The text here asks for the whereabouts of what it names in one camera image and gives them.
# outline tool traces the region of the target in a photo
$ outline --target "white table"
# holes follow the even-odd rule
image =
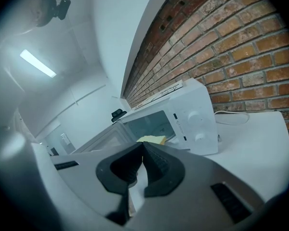
[[[218,114],[217,124],[221,141],[219,152],[206,157],[215,161],[247,183],[267,202],[283,192],[289,183],[289,135],[280,112],[242,114]],[[142,165],[138,170],[138,182],[130,188],[136,211],[144,202],[147,174]]]

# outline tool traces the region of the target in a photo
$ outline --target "power cord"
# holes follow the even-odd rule
[[[246,122],[242,123],[242,124],[231,124],[231,123],[225,123],[225,122],[218,122],[216,121],[216,123],[219,123],[219,124],[225,124],[225,125],[231,125],[231,126],[239,126],[239,125],[243,125],[243,124],[246,124],[249,119],[250,119],[250,115],[248,113],[245,113],[245,112],[233,112],[233,111],[223,111],[223,110],[220,110],[220,111],[216,111],[214,113],[214,115],[218,114],[218,113],[227,113],[227,114],[242,114],[242,115],[246,115],[247,116],[247,120]]]

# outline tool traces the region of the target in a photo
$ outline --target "black slot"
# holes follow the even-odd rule
[[[65,169],[65,168],[68,168],[68,167],[74,167],[74,166],[77,166],[79,165],[79,163],[75,162],[75,161],[71,161],[71,162],[67,162],[67,163],[62,163],[62,164],[55,164],[55,168],[57,170],[61,170],[61,169]]]
[[[211,188],[234,223],[244,220],[251,214],[225,184],[217,183],[212,185]]]

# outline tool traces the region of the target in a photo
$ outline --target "brick wall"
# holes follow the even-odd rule
[[[124,96],[134,107],[190,77],[207,86],[215,111],[279,110],[289,129],[289,32],[268,0],[167,0]]]

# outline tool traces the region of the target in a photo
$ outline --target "white wall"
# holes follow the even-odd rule
[[[101,67],[87,68],[66,82],[69,87],[25,100],[19,111],[34,136],[42,139],[58,123],[78,149],[111,125],[112,112],[124,108]]]
[[[102,66],[122,96],[140,45],[165,0],[92,0]]]

